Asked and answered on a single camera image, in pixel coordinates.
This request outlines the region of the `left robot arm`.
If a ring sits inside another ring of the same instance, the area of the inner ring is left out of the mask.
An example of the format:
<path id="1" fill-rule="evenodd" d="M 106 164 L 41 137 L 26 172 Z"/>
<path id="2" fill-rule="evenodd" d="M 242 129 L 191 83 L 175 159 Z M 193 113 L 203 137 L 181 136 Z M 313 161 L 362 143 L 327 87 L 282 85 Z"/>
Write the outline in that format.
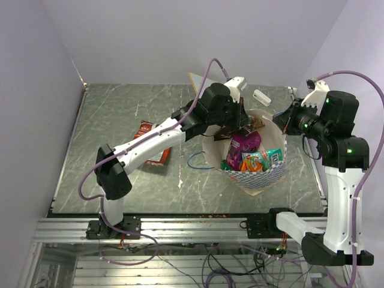
<path id="1" fill-rule="evenodd" d="M 87 239 L 128 239 L 141 237 L 141 223 L 125 217 L 124 197 L 133 185 L 128 176 L 158 153 L 183 144 L 200 135 L 216 133 L 221 128 L 239 130 L 250 120 L 241 97 L 247 83 L 234 77 L 226 83 L 213 83 L 196 100 L 172 113 L 163 123 L 123 145 L 103 145 L 92 171 L 101 190 L 101 211 L 86 231 Z"/>

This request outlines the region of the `brown Kettle chips bag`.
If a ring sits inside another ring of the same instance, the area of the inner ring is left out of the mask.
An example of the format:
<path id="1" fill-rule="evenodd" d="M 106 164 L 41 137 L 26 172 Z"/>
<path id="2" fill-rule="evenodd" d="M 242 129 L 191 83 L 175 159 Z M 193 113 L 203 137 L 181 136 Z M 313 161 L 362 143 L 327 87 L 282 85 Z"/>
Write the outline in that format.
<path id="1" fill-rule="evenodd" d="M 227 140 L 232 138 L 234 135 L 248 136 L 256 130 L 263 128 L 265 123 L 261 118 L 248 116 L 250 123 L 243 126 L 242 128 L 235 129 L 230 127 L 223 127 L 214 134 L 214 141 Z"/>

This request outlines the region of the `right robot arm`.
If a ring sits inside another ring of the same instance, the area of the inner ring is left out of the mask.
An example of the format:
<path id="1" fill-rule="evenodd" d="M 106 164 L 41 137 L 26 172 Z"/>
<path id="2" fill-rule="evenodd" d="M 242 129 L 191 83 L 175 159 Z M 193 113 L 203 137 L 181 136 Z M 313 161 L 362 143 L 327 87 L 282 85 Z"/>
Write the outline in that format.
<path id="1" fill-rule="evenodd" d="M 315 104 L 305 105 L 299 98 L 273 116 L 273 123 L 286 134 L 317 142 L 328 184 L 326 228 L 311 226 L 290 208 L 271 208 L 246 220 L 250 239 L 287 234 L 311 265 L 373 265 L 374 256 L 362 241 L 360 198 L 355 194 L 368 173 L 370 156 L 367 141 L 352 135 L 358 107 L 354 95 L 329 91 L 319 112 Z"/>

